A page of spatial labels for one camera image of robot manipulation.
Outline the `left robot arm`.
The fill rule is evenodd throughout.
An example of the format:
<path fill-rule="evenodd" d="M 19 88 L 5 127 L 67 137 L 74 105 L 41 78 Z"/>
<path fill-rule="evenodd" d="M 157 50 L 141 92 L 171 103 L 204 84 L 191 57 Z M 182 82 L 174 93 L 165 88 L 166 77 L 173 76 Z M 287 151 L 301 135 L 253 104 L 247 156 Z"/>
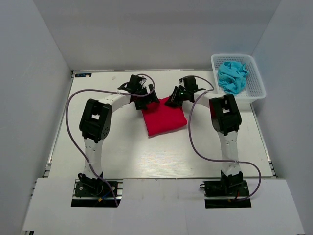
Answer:
<path fill-rule="evenodd" d="M 92 195 L 103 191 L 103 183 L 98 178 L 103 177 L 102 146 L 111 128 L 112 114 L 130 103 L 134 103 L 138 110 L 147 109 L 150 103 L 160 103 L 155 82 L 145 86 L 146 80 L 142 74 L 131 75 L 130 80 L 111 95 L 100 100 L 89 99 L 85 104 L 79 129 L 84 139 L 86 158 L 79 179 L 90 178 L 86 188 Z"/>

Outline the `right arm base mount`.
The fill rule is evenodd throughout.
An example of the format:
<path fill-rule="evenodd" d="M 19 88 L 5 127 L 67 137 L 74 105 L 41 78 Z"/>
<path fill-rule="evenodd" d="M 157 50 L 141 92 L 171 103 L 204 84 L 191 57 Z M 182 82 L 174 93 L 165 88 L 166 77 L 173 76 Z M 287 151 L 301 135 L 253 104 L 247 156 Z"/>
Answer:
<path fill-rule="evenodd" d="M 250 195 L 247 182 L 225 189 L 220 181 L 203 181 L 199 188 L 204 191 L 206 209 L 238 209 L 251 208 L 251 200 L 245 198 Z"/>

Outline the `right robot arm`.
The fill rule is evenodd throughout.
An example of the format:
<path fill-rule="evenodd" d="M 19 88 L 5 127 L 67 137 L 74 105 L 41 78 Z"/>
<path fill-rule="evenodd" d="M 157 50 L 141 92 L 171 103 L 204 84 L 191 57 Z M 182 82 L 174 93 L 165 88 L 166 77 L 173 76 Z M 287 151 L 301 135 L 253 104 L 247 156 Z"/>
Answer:
<path fill-rule="evenodd" d="M 196 79 L 205 81 L 199 76 L 188 75 L 179 79 L 172 94 L 165 102 L 169 107 L 182 107 L 183 102 L 193 103 L 188 117 L 188 135 L 194 152 L 204 160 L 222 163 L 221 190 L 226 195 L 233 195 L 243 182 L 243 173 L 239 165 L 237 137 L 242 118 L 234 95 L 213 93 L 214 87 L 207 90 L 199 88 Z M 217 132 L 221 145 L 222 158 L 210 159 L 201 155 L 195 148 L 191 135 L 191 118 L 195 106 L 199 104 L 209 108 L 211 122 Z"/>

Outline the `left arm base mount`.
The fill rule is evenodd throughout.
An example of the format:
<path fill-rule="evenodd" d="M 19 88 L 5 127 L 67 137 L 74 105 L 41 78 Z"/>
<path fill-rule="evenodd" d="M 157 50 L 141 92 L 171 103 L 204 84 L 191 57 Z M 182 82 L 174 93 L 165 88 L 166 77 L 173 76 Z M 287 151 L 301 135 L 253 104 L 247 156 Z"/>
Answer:
<path fill-rule="evenodd" d="M 100 189 L 92 189 L 88 185 L 76 180 L 71 200 L 72 208 L 117 208 L 122 200 L 123 182 L 108 181 L 116 200 L 106 184 Z"/>

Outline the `red t-shirt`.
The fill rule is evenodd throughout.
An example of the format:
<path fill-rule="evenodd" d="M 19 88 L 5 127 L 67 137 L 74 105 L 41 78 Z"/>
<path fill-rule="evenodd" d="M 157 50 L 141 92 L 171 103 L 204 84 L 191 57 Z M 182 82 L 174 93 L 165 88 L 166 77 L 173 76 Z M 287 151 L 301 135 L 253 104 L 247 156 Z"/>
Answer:
<path fill-rule="evenodd" d="M 148 137 L 169 133 L 187 125 L 187 119 L 181 106 L 165 105 L 169 97 L 159 99 L 160 103 L 151 103 L 141 110 L 148 132 Z"/>

